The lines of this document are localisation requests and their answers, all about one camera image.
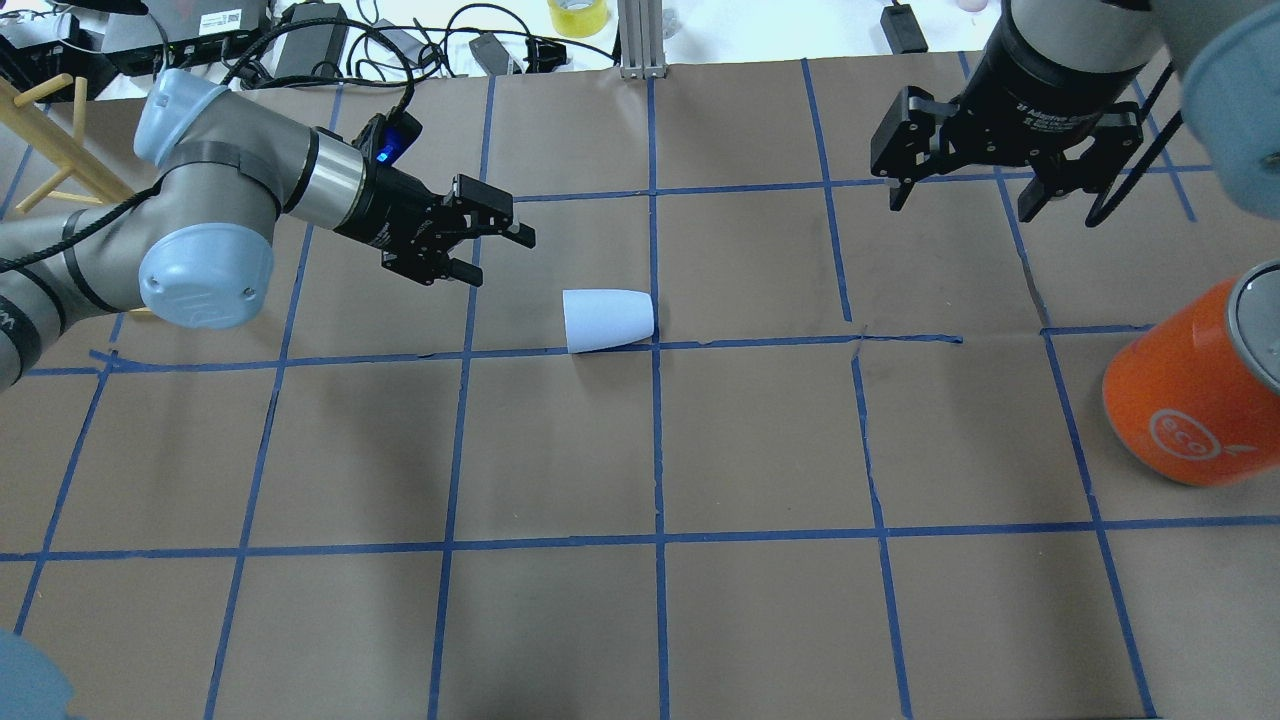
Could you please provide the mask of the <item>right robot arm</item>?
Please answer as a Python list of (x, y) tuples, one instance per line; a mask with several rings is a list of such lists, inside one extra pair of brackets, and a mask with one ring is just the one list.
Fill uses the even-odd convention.
[(1231, 197), (1277, 215), (1252, 169), (1277, 149), (1275, 1), (1001, 1), (983, 51), (932, 53), (909, 6), (890, 55), (675, 64), (498, 79), (483, 172), (520, 197), (881, 184), (902, 209), (924, 181), (1025, 172), (1028, 222), (1094, 193), (1101, 223), (1138, 181), (1146, 108), (1130, 82), (1166, 53)]

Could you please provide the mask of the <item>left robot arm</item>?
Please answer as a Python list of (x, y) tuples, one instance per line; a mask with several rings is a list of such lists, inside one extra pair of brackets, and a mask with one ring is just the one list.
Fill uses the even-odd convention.
[(125, 201), (3, 224), (4, 387), (90, 318), (148, 309), (195, 329), (252, 320), (283, 217), (374, 247), (383, 268), (420, 284), (479, 287), (483, 270), (452, 256), (466, 240), (536, 243), (504, 190), (456, 176), (434, 193), (397, 169), (384, 114), (348, 142), (170, 69), (146, 99), (134, 154), (157, 178)]

